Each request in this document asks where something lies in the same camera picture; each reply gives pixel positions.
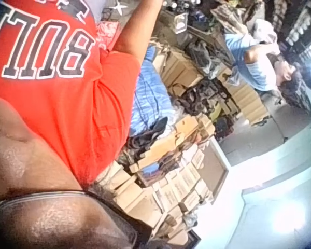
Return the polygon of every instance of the blue shirt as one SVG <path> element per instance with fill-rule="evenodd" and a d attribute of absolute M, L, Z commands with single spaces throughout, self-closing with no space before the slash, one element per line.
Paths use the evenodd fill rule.
<path fill-rule="evenodd" d="M 234 56 L 234 66 L 247 84 L 260 91 L 277 90 L 275 72 L 266 55 L 253 64 L 244 63 L 244 52 L 258 44 L 251 35 L 225 34 L 224 40 Z"/>

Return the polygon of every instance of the red jersey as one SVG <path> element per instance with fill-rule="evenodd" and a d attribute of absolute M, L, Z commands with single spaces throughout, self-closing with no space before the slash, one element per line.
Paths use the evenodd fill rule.
<path fill-rule="evenodd" d="M 0 97 L 84 186 L 126 141 L 140 70 L 119 52 L 100 64 L 95 36 L 83 0 L 0 2 Z"/>

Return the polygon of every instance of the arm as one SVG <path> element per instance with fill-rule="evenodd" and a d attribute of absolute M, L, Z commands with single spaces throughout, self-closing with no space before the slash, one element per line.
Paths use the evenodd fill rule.
<path fill-rule="evenodd" d="M 162 0 L 142 0 L 124 27 L 113 51 L 131 54 L 143 62 Z"/>
<path fill-rule="evenodd" d="M 253 64 L 259 60 L 260 56 L 268 53 L 279 54 L 279 46 L 276 43 L 254 45 L 244 52 L 244 62 L 245 64 Z"/>

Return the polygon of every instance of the person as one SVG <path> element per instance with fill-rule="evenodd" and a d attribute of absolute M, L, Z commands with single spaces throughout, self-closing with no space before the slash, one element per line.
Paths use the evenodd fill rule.
<path fill-rule="evenodd" d="M 235 59 L 233 71 L 257 91 L 278 91 L 285 85 L 298 88 L 297 67 L 284 60 L 272 63 L 267 56 L 280 54 L 276 43 L 258 44 L 248 33 L 225 34 L 224 40 Z"/>
<path fill-rule="evenodd" d="M 161 6 L 162 0 L 142 0 L 103 58 L 84 0 L 0 1 L 0 98 L 83 188 L 126 141 L 137 76 Z"/>
<path fill-rule="evenodd" d="M 154 248 L 151 233 L 82 191 L 60 157 L 0 98 L 0 247 Z"/>

